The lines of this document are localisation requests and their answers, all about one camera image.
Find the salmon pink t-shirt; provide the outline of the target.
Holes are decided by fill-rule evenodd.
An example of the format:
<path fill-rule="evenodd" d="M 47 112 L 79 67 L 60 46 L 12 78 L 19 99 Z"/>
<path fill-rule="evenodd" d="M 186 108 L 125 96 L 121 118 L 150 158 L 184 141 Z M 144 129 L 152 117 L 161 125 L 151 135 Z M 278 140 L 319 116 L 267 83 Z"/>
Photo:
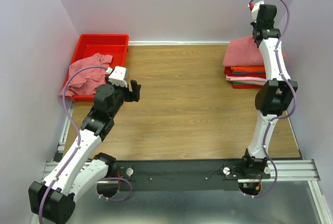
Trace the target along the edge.
<path fill-rule="evenodd" d="M 263 65 L 262 54 L 252 36 L 230 41 L 223 60 L 224 67 Z"/>

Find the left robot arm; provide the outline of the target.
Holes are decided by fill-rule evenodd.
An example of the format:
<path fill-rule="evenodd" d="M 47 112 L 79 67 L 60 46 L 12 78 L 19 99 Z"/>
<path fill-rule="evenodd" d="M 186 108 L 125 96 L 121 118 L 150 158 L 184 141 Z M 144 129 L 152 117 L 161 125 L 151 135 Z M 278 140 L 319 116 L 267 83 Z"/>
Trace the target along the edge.
<path fill-rule="evenodd" d="M 39 222 L 47 219 L 53 223 L 66 223 L 74 212 L 77 200 L 98 181 L 114 181 L 117 190 L 121 182 L 116 159 L 100 153 L 87 167 L 84 164 L 103 142 L 114 126 L 114 117 L 124 102 L 138 102 L 141 85 L 131 80 L 131 87 L 113 83 L 100 85 L 94 104 L 84 118 L 78 136 L 58 165 L 42 182 L 34 181 L 28 195 L 32 213 Z"/>

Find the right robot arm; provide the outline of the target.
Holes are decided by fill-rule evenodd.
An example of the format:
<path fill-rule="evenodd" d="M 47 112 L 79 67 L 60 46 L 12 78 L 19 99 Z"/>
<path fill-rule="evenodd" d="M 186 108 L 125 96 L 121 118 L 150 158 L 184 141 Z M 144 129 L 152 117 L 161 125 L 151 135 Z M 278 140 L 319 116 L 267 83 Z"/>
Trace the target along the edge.
<path fill-rule="evenodd" d="M 259 1 L 251 3 L 249 8 L 253 18 L 252 36 L 263 57 L 266 72 L 266 82 L 255 97 L 258 118 L 254 135 L 239 168 L 244 176 L 254 177 L 265 170 L 274 128 L 294 99 L 298 84 L 288 74 L 281 48 L 281 32 L 274 26 L 277 7 Z"/>

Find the crumpled pink t-shirt in bin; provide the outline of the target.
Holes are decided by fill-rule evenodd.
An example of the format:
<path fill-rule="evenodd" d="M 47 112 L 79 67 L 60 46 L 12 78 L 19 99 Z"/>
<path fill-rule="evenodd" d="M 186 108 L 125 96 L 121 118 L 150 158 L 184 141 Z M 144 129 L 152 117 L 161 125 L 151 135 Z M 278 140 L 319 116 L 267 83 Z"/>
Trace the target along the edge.
<path fill-rule="evenodd" d="M 69 77 L 72 77 L 78 70 L 90 66 L 103 66 L 109 68 L 113 56 L 96 53 L 93 56 L 75 61 L 69 67 Z M 69 83 L 66 89 L 66 96 L 93 95 L 96 88 L 104 84 L 106 70 L 101 68 L 87 69 L 77 74 Z"/>

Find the orange folded t-shirt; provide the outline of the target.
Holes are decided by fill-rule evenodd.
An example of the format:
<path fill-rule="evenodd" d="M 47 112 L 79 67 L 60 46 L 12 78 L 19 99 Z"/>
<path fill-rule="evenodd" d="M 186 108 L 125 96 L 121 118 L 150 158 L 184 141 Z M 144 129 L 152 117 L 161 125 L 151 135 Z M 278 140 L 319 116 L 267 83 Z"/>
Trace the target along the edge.
<path fill-rule="evenodd" d="M 264 66 L 231 66 L 233 72 L 261 73 L 265 72 Z"/>

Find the red plastic bin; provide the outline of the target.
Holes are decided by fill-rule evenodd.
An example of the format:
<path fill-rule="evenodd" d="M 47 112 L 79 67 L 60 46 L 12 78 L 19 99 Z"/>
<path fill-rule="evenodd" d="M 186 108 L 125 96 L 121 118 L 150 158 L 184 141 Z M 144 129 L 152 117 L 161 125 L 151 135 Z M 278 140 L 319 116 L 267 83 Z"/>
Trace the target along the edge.
<path fill-rule="evenodd" d="M 128 52 L 129 36 L 127 34 L 82 34 L 74 51 L 71 64 L 80 59 L 93 56 L 96 53 L 112 55 L 110 68 L 115 66 L 125 66 L 126 55 Z M 66 95 L 66 89 L 62 89 L 60 95 Z M 91 102 L 93 95 L 74 95 L 66 96 L 77 102 Z"/>

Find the light pink folded t-shirt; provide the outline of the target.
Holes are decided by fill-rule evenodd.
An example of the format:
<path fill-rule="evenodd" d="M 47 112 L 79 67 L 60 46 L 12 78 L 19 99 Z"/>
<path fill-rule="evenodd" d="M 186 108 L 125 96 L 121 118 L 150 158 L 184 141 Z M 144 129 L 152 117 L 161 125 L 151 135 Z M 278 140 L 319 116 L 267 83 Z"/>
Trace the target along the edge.
<path fill-rule="evenodd" d="M 248 84 L 264 84 L 266 82 L 265 78 L 258 77 L 234 77 L 234 76 L 226 76 L 226 80 L 230 82 L 242 82 Z"/>

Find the green folded t-shirt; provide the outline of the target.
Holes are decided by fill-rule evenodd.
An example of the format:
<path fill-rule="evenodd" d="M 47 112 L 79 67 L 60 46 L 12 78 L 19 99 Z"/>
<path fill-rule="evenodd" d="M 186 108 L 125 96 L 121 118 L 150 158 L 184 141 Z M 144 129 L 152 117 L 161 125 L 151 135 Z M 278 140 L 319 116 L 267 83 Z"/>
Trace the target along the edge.
<path fill-rule="evenodd" d="M 232 81 L 232 84 L 248 84 L 248 85 L 260 85 L 263 86 L 265 83 L 262 82 L 255 82 L 255 83 L 244 83 L 244 82 L 240 82 L 240 81 Z"/>

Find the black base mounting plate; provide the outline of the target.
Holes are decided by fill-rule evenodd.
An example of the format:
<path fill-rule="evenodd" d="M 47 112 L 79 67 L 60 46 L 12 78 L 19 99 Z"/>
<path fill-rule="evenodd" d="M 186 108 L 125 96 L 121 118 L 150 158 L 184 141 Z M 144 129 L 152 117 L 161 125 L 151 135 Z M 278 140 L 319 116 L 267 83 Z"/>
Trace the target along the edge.
<path fill-rule="evenodd" d="M 117 160 L 113 175 L 129 180 L 134 192 L 237 191 L 239 183 L 270 175 L 240 171 L 240 159 Z"/>

